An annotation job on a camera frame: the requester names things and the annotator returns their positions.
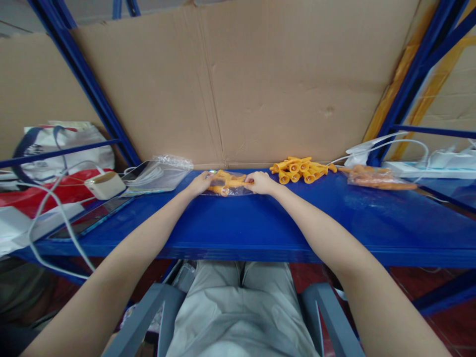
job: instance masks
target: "red cloth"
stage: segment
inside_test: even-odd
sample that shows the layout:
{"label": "red cloth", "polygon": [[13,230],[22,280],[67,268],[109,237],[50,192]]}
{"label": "red cloth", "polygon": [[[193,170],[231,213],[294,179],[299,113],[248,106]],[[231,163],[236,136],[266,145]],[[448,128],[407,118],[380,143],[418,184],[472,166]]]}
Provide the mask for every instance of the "red cloth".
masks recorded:
{"label": "red cloth", "polygon": [[[55,189],[55,194],[58,196],[61,203],[79,202],[94,197],[91,191],[83,185],[81,181],[86,181],[87,179],[99,174],[100,172],[98,170],[83,170],[70,176],[65,176],[62,178],[59,186]],[[46,183],[43,187],[51,188],[53,184],[54,183]],[[0,207],[13,206],[28,217],[34,218],[36,211],[46,194],[46,191],[35,187],[30,187],[25,191],[0,193]],[[49,211],[56,206],[56,201],[52,197],[49,197],[43,212]]]}

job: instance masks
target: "smartphone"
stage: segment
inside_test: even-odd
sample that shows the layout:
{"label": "smartphone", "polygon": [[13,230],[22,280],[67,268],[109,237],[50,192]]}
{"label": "smartphone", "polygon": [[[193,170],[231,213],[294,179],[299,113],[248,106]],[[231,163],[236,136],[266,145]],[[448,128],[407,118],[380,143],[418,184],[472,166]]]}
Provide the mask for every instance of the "smartphone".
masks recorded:
{"label": "smartphone", "polygon": [[134,170],[128,172],[124,176],[121,177],[123,182],[126,181],[134,181],[136,178],[139,177],[139,175],[145,170],[147,165],[150,163],[150,161],[144,161],[142,164],[137,166]]}
{"label": "smartphone", "polygon": [[[74,222],[71,222],[74,234],[77,238],[84,236],[124,208],[132,199],[133,197],[115,197],[92,211],[87,212],[83,216],[80,216]],[[69,236],[67,228],[63,227],[50,235],[47,239],[71,239],[71,237]]]}

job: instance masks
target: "chair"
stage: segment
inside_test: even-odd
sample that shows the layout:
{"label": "chair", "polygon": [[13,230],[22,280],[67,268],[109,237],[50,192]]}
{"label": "chair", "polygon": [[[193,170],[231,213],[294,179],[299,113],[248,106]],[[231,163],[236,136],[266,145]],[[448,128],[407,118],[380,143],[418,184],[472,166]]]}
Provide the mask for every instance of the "chair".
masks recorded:
{"label": "chair", "polygon": [[[175,318],[185,296],[184,292],[168,284],[153,284],[103,357],[134,356],[160,306],[163,306],[163,313],[157,356],[165,357],[174,335]],[[314,347],[321,356],[324,356],[324,346],[319,309],[321,309],[336,356],[365,356],[332,287],[328,283],[311,285],[301,294],[300,304]]]}

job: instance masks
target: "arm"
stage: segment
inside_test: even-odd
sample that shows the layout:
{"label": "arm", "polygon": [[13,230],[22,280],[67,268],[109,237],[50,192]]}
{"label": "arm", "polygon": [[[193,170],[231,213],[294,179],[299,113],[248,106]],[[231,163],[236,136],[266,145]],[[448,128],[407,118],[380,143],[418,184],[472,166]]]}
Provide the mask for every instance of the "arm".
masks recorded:
{"label": "arm", "polygon": [[450,356],[385,268],[344,227],[268,174],[252,173],[246,182],[252,181],[246,188],[274,197],[338,277],[367,356]]}
{"label": "arm", "polygon": [[161,251],[190,201],[209,185],[203,172],[129,234],[22,356],[100,356],[137,282]]}

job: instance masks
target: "red floor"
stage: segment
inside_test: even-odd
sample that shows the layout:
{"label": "red floor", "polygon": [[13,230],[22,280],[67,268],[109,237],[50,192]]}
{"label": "red floor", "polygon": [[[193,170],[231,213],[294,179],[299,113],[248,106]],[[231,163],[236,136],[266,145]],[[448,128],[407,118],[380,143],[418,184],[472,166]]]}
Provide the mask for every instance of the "red floor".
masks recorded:
{"label": "red floor", "polygon": [[[139,301],[151,284],[163,277],[169,260],[155,260],[137,284],[131,300]],[[323,266],[319,264],[291,264],[296,290],[302,293],[309,285],[319,282],[330,282]],[[440,270],[437,273],[425,272],[419,268],[393,267],[391,274],[394,280],[410,300],[418,298],[434,288],[461,274],[460,270]],[[49,311],[61,308],[78,290],[78,286],[59,279]],[[348,305],[341,305],[350,313]],[[476,357],[476,299],[462,305],[440,312],[427,318],[428,323],[444,342],[455,357]],[[335,356],[327,330],[323,331],[325,357]]]}

